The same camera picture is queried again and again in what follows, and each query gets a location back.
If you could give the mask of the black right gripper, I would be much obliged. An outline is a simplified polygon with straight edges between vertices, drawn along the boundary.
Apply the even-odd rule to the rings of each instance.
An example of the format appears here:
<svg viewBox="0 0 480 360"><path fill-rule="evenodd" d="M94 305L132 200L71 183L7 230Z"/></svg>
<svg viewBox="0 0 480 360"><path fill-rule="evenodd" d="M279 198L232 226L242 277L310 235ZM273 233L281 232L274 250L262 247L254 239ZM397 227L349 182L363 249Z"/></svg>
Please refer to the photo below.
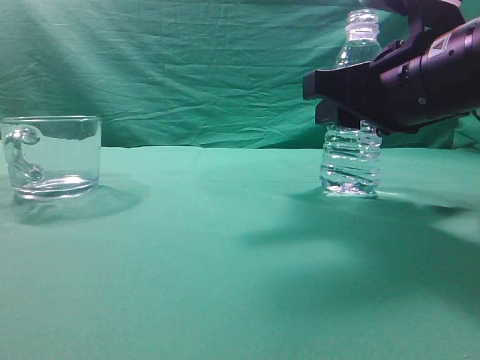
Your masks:
<svg viewBox="0 0 480 360"><path fill-rule="evenodd" d="M473 32L425 31L389 44L373 61L314 70L303 79L303 98L319 100L318 125L356 131L367 122L380 137L466 116L473 110Z"/></svg>

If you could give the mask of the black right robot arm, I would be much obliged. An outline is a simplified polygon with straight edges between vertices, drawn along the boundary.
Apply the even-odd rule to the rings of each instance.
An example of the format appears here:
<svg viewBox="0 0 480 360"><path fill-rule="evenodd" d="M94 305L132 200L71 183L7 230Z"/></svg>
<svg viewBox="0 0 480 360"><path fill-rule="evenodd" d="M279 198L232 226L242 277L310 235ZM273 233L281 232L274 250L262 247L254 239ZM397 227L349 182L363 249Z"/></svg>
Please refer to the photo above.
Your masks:
<svg viewBox="0 0 480 360"><path fill-rule="evenodd" d="M367 8L407 17L409 37L389 43L373 60L303 79L303 98L317 99L315 121L380 136L414 134L479 108L479 19L466 21L460 1L363 1Z"/></svg>

